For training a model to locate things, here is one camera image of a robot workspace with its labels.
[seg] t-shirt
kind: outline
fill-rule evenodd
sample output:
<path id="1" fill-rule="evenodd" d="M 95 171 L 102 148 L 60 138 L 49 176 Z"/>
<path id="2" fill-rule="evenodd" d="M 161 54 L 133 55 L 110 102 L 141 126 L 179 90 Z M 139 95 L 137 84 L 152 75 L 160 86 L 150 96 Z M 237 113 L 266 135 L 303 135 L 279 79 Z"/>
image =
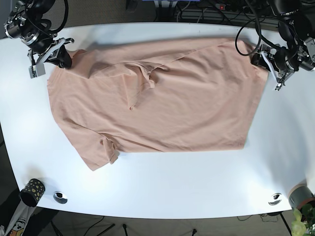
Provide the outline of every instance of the t-shirt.
<path id="1" fill-rule="evenodd" d="M 51 110 L 91 170 L 113 163 L 114 150 L 241 149 L 267 79 L 250 60 L 230 38 L 78 51 L 48 81 Z"/>

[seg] white table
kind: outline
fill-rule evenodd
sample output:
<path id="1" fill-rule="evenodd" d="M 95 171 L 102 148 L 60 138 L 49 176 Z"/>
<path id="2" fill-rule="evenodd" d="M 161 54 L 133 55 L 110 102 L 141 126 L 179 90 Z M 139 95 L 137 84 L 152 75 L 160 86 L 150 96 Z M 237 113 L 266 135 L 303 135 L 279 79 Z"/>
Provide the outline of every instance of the white table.
<path id="1" fill-rule="evenodd" d="M 73 37 L 67 49 L 170 38 L 231 36 L 238 27 L 202 24 L 140 23 L 64 29 Z M 263 31 L 285 45 L 276 32 Z M 257 42 L 253 29 L 243 38 Z M 269 79 L 245 148 L 191 153 L 121 153 L 113 165 L 92 172 L 55 123 L 45 76 L 30 79 L 28 47 L 19 39 L 0 40 L 0 122 L 19 188 L 38 178 L 46 186 L 40 207 L 135 218 L 213 218 L 250 215 L 276 206 L 274 193 L 286 195 L 296 184 L 315 190 L 315 80 L 312 72 L 293 75 L 280 92 Z M 68 203 L 58 204 L 61 191 Z"/>

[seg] black cup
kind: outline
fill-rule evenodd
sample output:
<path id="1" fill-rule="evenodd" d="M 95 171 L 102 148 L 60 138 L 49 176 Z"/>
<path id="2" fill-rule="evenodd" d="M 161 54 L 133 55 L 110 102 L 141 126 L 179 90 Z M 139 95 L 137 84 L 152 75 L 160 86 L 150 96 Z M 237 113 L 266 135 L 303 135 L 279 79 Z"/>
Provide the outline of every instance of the black cup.
<path id="1" fill-rule="evenodd" d="M 45 192 L 44 184 L 41 181 L 32 178 L 25 186 L 25 188 L 23 188 L 22 191 L 20 192 L 20 198 L 25 205 L 29 207 L 35 207 L 37 206 L 44 192 Z"/>

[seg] gray pot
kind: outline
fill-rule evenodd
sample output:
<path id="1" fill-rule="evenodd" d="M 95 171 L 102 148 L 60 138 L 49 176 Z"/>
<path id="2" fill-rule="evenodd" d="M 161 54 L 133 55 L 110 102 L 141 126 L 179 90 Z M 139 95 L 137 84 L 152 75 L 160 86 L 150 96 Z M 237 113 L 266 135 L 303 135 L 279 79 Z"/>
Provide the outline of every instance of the gray pot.
<path id="1" fill-rule="evenodd" d="M 289 193 L 289 203 L 292 208 L 300 210 L 302 206 L 312 202 L 315 204 L 314 194 L 303 184 L 295 186 Z"/>

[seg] potted plant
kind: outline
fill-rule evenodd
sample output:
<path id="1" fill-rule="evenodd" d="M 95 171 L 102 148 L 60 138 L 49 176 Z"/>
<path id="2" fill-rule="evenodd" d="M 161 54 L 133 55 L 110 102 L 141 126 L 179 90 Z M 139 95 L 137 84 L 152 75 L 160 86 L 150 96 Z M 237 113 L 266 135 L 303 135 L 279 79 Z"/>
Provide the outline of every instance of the potted plant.
<path id="1" fill-rule="evenodd" d="M 315 236 L 315 197 L 305 185 L 297 185 L 289 194 L 295 220 L 292 236 Z"/>

